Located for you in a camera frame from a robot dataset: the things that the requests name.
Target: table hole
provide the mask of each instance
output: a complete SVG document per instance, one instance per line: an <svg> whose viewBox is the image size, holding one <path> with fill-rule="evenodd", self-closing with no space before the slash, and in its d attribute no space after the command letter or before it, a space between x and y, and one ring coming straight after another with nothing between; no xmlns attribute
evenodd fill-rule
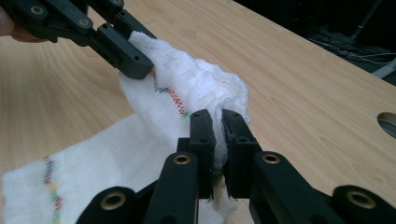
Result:
<svg viewBox="0 0 396 224"><path fill-rule="evenodd" d="M396 114L383 112L376 117L376 120L382 130L396 138Z"/></svg>

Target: white towel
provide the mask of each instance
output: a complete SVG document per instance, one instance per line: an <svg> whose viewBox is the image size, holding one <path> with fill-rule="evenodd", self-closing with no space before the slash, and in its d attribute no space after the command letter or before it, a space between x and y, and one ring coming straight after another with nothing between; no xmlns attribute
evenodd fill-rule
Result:
<svg viewBox="0 0 396 224"><path fill-rule="evenodd" d="M207 109L217 139L216 167L226 162L221 109L248 122L248 89L234 74L194 60L167 42L133 32L130 42L154 63L142 80L120 74L135 114L90 139L4 174L5 224L76 223L91 199L115 186L141 190L159 177L177 139L190 136L189 115ZM200 202L199 223L222 223L236 209L224 185Z"/></svg>

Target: light wood surface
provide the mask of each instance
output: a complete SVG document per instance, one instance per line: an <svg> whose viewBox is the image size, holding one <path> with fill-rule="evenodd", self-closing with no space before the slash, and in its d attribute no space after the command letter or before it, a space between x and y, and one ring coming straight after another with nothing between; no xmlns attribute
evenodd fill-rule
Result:
<svg viewBox="0 0 396 224"><path fill-rule="evenodd" d="M357 185L396 206L396 139L376 120L396 113L395 87L230 0L126 0L125 8L159 38L244 79L251 131L314 188ZM0 38L1 174L131 113L118 71L91 49ZM228 223L252 222L240 204Z"/></svg>

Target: round hole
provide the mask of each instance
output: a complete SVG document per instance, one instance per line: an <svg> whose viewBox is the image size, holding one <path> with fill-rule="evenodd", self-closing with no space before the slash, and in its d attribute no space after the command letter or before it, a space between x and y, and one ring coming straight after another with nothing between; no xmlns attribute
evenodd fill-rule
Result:
<svg viewBox="0 0 396 224"><path fill-rule="evenodd" d="M248 139L246 137L240 137L239 142L246 143L246 142L248 142Z"/></svg>
<svg viewBox="0 0 396 224"><path fill-rule="evenodd" d="M90 22L89 22L87 19L85 19L85 18L79 19L78 22L79 22L79 24L82 25L82 26L88 26L88 25L90 24Z"/></svg>
<svg viewBox="0 0 396 224"><path fill-rule="evenodd" d="M174 158L174 163L179 164L179 165L187 164L190 161L191 161L190 157L188 157L186 155L178 155Z"/></svg>
<svg viewBox="0 0 396 224"><path fill-rule="evenodd" d="M376 120L382 130L396 138L396 114L389 112L380 113Z"/></svg>
<svg viewBox="0 0 396 224"><path fill-rule="evenodd" d="M346 197L350 202L362 208L372 209L376 206L375 201L369 195L360 191L350 190L346 193Z"/></svg>
<svg viewBox="0 0 396 224"><path fill-rule="evenodd" d="M30 10L36 15L41 15L44 13L44 9L42 7L31 7Z"/></svg>
<svg viewBox="0 0 396 224"><path fill-rule="evenodd" d="M110 192L102 200L101 206L104 210L114 210L125 203L126 197L120 191Z"/></svg>
<svg viewBox="0 0 396 224"><path fill-rule="evenodd" d="M268 163L276 164L280 162L280 158L276 155L267 154L262 156L262 160Z"/></svg>

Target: embroidered stripe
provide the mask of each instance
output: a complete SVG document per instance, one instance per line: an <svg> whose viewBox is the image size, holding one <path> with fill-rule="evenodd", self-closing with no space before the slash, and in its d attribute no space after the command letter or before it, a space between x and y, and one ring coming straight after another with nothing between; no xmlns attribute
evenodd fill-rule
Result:
<svg viewBox="0 0 396 224"><path fill-rule="evenodd" d="M181 115L181 117L183 119L189 118L191 113L185 111L183 102L177 96L175 91L173 91L173 90L171 90L171 89L169 89L167 87L165 87L165 88L158 87L157 76L155 74L153 76L154 76L154 91L157 91L159 93L168 92L168 94L172 97L172 100L175 102L177 110L178 110L178 113Z"/></svg>
<svg viewBox="0 0 396 224"><path fill-rule="evenodd" d="M49 156L43 158L44 163L46 163L46 174L44 175L44 183L49 189L49 196L54 203L54 212L52 215L52 224L61 223L61 209L62 209L62 198L59 196L56 184L52 183L52 173L54 170L54 161L50 159Z"/></svg>

